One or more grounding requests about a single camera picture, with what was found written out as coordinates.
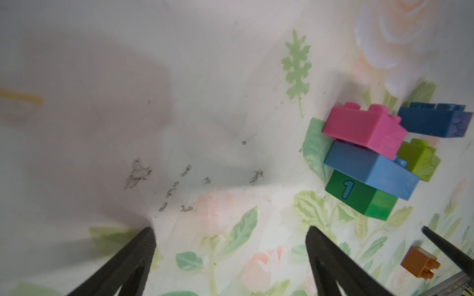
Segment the lime green lego brick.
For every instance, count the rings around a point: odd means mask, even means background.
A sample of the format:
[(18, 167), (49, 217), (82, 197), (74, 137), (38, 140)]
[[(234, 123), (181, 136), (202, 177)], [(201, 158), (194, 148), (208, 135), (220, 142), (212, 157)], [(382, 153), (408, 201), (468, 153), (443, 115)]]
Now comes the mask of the lime green lego brick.
[(397, 152), (397, 157), (407, 162), (406, 170), (424, 182), (431, 180), (441, 163), (436, 149), (431, 147), (428, 141), (417, 138), (410, 142), (404, 141)]

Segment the dark blue lego brick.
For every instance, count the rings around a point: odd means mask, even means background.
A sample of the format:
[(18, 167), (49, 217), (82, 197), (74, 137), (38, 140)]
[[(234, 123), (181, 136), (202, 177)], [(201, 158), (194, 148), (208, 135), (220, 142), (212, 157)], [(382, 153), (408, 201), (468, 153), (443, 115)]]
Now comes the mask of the dark blue lego brick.
[(401, 107), (401, 126), (410, 133), (438, 138), (463, 138), (473, 117), (465, 105), (411, 102)]

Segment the pink lego brick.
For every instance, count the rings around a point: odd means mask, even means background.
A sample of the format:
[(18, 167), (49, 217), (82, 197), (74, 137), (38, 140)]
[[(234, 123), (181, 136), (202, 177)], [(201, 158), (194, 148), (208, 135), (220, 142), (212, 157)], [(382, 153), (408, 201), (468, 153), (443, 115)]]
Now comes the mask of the pink lego brick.
[(347, 102), (332, 108), (322, 133), (394, 160), (407, 130), (401, 126), (401, 117), (389, 111), (380, 104), (372, 104), (363, 111), (359, 104)]

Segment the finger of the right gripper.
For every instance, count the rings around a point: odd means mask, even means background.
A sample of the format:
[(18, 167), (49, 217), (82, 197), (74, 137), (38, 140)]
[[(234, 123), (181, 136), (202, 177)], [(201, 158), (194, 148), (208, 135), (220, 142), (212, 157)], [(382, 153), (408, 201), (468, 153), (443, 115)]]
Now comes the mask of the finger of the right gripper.
[(474, 259), (464, 254), (463, 251), (432, 231), (429, 227), (423, 226), (422, 233), (470, 279), (474, 278)]

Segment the orange lego brick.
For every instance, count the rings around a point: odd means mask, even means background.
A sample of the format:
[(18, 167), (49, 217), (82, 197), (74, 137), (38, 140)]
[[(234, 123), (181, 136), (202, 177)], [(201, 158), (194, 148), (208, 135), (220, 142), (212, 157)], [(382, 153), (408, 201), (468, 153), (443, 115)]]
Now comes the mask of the orange lego brick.
[(431, 253), (419, 246), (412, 246), (402, 260), (401, 266), (416, 278), (429, 280), (434, 276), (433, 270), (437, 270), (441, 264)]

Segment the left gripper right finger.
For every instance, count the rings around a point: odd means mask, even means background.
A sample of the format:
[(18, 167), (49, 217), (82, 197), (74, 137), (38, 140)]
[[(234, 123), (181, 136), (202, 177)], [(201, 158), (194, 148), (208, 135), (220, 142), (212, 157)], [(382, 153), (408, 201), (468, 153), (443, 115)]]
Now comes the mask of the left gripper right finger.
[(368, 275), (320, 229), (311, 226), (306, 249), (320, 296), (390, 296), (391, 292)]

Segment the light blue long lego brick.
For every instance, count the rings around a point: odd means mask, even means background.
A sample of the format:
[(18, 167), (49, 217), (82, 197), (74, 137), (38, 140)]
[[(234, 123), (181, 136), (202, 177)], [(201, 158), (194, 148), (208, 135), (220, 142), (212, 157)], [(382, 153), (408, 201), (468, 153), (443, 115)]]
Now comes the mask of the light blue long lego brick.
[(406, 161), (390, 160), (350, 143), (333, 142), (324, 164), (370, 187), (408, 201), (420, 178), (408, 171)]

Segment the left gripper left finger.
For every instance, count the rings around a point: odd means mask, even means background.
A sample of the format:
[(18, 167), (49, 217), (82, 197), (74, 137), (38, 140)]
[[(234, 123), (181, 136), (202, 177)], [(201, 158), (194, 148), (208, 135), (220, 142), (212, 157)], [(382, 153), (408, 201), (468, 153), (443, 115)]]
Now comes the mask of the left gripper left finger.
[(69, 296), (143, 295), (155, 251), (154, 231), (144, 228)]

